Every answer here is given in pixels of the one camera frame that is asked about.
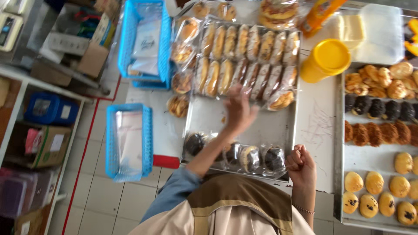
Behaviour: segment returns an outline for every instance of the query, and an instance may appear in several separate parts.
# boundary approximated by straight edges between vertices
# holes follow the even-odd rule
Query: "plastic container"
[[[142,112],[142,173],[132,174],[121,169],[119,140],[117,136],[116,112]],[[107,107],[106,123],[106,174],[116,182],[139,181],[148,176],[153,166],[153,115],[152,109],[143,104],[111,105]]]
[[[143,74],[140,76],[129,75],[128,66],[134,62],[132,50],[135,44],[138,23],[144,19],[138,9],[150,4],[159,4],[161,11],[160,45],[158,49],[158,73],[159,76]],[[125,2],[122,32],[120,38],[118,67],[124,78],[131,78],[146,82],[165,82],[170,77],[170,54],[171,54],[171,18],[168,15],[166,5],[161,0],[127,0]]]
[[[395,64],[405,56],[402,10],[368,4],[359,13],[363,19],[365,41],[352,52],[353,61]]]
[[[71,125],[76,121],[79,106],[56,94],[33,93],[25,112],[25,120],[40,124]]]
[[[302,63],[301,78],[316,83],[342,73],[351,64],[350,51],[338,39],[325,39],[316,44]]]
[[[14,219],[21,215],[26,187],[24,179],[0,176],[0,216]]]

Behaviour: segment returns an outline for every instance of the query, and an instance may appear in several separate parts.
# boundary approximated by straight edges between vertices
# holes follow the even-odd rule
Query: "blue plastic box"
[[[56,94],[37,92],[31,95],[25,120],[47,125],[71,125],[76,121],[78,104]]]
[[[158,49],[158,73],[159,76],[143,74],[141,76],[129,75],[128,66],[135,59],[132,58],[132,50],[135,45],[138,23],[144,20],[147,9],[152,8],[154,15],[161,15],[161,32]],[[122,32],[120,38],[120,48],[118,57],[119,71],[124,78],[140,80],[142,82],[164,83],[170,77],[170,53],[171,53],[171,18],[168,15],[166,5],[161,0],[127,0],[122,23]]]
[[[117,136],[116,112],[142,111],[142,173],[120,168],[119,141]],[[139,181],[153,169],[153,113],[143,104],[122,104],[107,107],[106,123],[106,174],[116,182]]]

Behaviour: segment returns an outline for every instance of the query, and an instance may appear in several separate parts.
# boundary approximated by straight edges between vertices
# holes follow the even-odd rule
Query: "blue plastic basket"
[[[116,112],[142,111],[142,173],[120,168],[119,141],[117,138]],[[107,107],[106,123],[106,174],[116,182],[139,181],[147,177],[153,167],[153,112],[143,104],[122,104]]]
[[[143,74],[141,76],[129,75],[128,66],[135,59],[132,59],[132,50],[135,44],[137,26],[141,20],[144,20],[143,9],[152,6],[155,10],[161,11],[161,32],[160,47],[158,49],[158,73],[159,76]],[[171,18],[168,15],[166,5],[161,0],[127,0],[122,23],[122,32],[120,38],[118,67],[124,78],[142,80],[147,82],[165,82],[170,76],[170,53],[171,53]]]

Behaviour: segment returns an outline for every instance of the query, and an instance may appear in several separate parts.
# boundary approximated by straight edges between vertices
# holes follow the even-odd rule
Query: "hand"
[[[237,84],[229,89],[229,96],[224,101],[228,111],[225,130],[231,131],[234,136],[243,133],[256,119],[259,107],[253,105],[250,108],[248,89]]]
[[[305,145],[295,145],[285,164],[294,188],[315,190],[316,164]]]

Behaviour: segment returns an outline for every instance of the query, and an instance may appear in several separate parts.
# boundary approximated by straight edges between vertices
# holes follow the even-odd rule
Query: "baking tray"
[[[236,26],[239,28],[240,23],[232,22],[222,22],[223,25],[228,28],[229,26]],[[260,32],[264,32],[267,28],[264,26],[258,26]],[[270,30],[274,32],[282,31],[297,31],[297,30]],[[297,31],[300,39],[300,47],[302,44],[301,32]],[[200,42],[202,41],[203,33],[201,33]],[[298,74],[300,71],[299,66],[300,53],[297,57],[297,70]],[[242,144],[256,145],[259,146],[262,144],[273,144],[279,145],[285,150],[285,155],[290,153],[295,145],[295,131],[296,131],[296,117],[298,110],[298,90],[299,90],[299,76],[297,76],[295,87],[297,87],[295,92],[295,101],[292,102],[288,107],[279,110],[277,112],[271,112],[266,109],[260,109],[259,114],[255,122],[240,136],[236,138]],[[220,96],[216,99],[201,96],[201,95],[191,95],[189,110],[187,114],[185,131],[183,133],[184,142],[186,137],[189,134],[194,132],[203,132],[205,134],[217,135],[224,127],[222,120],[226,118],[227,112],[223,105],[223,100],[225,97]],[[186,154],[185,149],[183,148],[183,153],[181,156],[181,163],[188,163],[191,158]],[[237,173],[233,170],[220,169],[222,166],[218,163],[213,165],[215,170],[222,170],[230,173]],[[254,176],[262,179],[272,179],[280,182],[289,182],[288,174],[281,176],[278,179],[275,179],[272,176],[263,176],[262,174],[245,174],[248,176]]]
[[[363,180],[369,171],[379,172],[385,181],[383,191],[390,192],[389,182],[391,177],[400,176],[394,168],[395,155],[399,152],[408,152],[412,156],[418,154],[418,148],[411,145],[384,145],[380,147],[355,146],[352,142],[344,143],[344,121],[347,120],[350,124],[353,123],[369,123],[373,122],[381,124],[387,121],[383,119],[369,119],[367,115],[354,115],[351,112],[344,113],[345,111],[345,74],[357,72],[357,69],[362,68],[369,63],[353,62],[348,70],[341,75],[337,76],[337,96],[336,96],[336,140],[335,140],[335,159],[334,159],[334,216],[341,221],[344,225],[352,225],[356,227],[363,227],[375,230],[384,230],[388,232],[401,232],[405,234],[417,234],[418,225],[405,226],[397,220],[397,212],[391,217],[385,217],[378,212],[373,218],[366,219],[360,214],[360,210],[357,209],[352,214],[346,214],[342,211],[342,195],[344,194],[344,177],[350,172],[357,172]],[[389,67],[387,64],[372,64],[379,67]],[[415,103],[416,100],[408,100],[408,102]],[[408,173],[404,176],[407,180],[418,179],[417,175]],[[366,188],[354,193],[358,198],[364,194],[368,194]],[[379,195],[373,195],[378,201]],[[395,205],[397,206],[401,201],[414,202],[409,197],[395,199]]]

